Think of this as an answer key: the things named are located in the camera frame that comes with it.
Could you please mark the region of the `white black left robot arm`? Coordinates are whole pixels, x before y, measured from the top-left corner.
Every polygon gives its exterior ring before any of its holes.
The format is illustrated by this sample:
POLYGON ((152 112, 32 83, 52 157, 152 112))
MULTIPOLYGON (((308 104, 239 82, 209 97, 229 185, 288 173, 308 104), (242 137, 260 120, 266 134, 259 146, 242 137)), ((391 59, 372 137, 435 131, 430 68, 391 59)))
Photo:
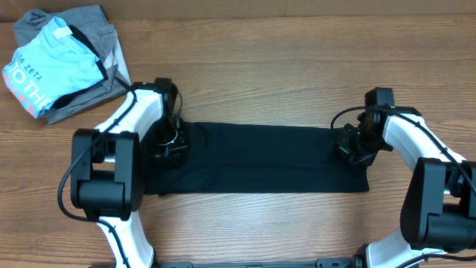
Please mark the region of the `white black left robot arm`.
POLYGON ((115 257, 115 267, 157 267, 155 250, 147 241, 138 213, 148 168, 178 167, 190 152, 180 112, 182 97, 170 78, 127 86, 126 99, 115 113, 94 129, 79 129, 72 139, 71 166, 59 185, 62 201, 66 182, 71 202, 84 211, 78 220, 103 231, 115 257))

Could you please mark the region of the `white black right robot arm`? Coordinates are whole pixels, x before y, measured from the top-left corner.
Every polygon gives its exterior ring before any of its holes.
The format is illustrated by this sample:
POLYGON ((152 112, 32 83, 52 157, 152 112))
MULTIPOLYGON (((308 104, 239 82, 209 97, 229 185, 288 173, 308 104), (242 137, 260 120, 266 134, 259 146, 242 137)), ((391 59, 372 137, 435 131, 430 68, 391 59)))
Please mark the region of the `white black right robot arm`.
POLYGON ((348 165, 369 167, 381 150, 397 153, 412 172, 399 227, 365 244, 348 267, 418 267, 439 258, 461 257, 475 248, 475 163, 449 149, 413 107, 397 106, 391 88, 376 87, 358 108, 358 126, 345 124, 335 153, 348 165))

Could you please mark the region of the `light blue folded t-shirt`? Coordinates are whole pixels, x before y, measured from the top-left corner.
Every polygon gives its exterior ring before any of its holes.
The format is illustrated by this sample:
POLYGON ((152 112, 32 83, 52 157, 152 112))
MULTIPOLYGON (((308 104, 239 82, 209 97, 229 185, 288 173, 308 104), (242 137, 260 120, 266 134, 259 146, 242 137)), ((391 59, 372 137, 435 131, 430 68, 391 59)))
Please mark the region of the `light blue folded t-shirt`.
POLYGON ((93 48, 55 16, 29 43, 15 50, 2 77, 23 108, 38 118, 60 98, 105 80, 106 72, 93 48))

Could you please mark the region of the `grey folded garment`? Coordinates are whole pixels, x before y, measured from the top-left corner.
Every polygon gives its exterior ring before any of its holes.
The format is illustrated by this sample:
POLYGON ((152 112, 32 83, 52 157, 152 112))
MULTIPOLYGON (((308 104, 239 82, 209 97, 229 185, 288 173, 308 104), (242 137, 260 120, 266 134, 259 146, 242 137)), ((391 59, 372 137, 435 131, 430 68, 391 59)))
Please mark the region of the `grey folded garment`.
POLYGON ((73 25, 86 35, 106 69, 107 79, 55 104, 44 115, 49 124, 63 121, 103 102, 118 98, 126 93, 126 87, 120 82, 131 83, 118 33, 115 26, 107 21, 102 7, 98 4, 75 7, 58 13, 29 10, 13 26, 17 44, 26 45, 55 16, 64 19, 67 24, 73 25))

